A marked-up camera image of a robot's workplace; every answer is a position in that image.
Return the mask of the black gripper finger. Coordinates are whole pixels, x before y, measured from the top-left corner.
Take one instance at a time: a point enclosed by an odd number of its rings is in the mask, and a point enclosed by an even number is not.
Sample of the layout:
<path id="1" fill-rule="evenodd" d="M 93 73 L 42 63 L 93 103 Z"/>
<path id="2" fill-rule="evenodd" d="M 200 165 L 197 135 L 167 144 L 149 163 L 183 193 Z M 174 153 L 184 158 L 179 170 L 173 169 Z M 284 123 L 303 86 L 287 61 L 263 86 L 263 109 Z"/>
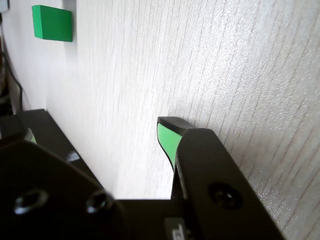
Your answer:
<path id="1" fill-rule="evenodd" d="M 157 139 L 190 204 L 201 240 L 281 240 L 283 235 L 213 130 L 160 116 Z"/>
<path id="2" fill-rule="evenodd" d="M 71 164 L 18 133 L 0 141 L 3 240 L 123 240 L 110 194 Z"/>

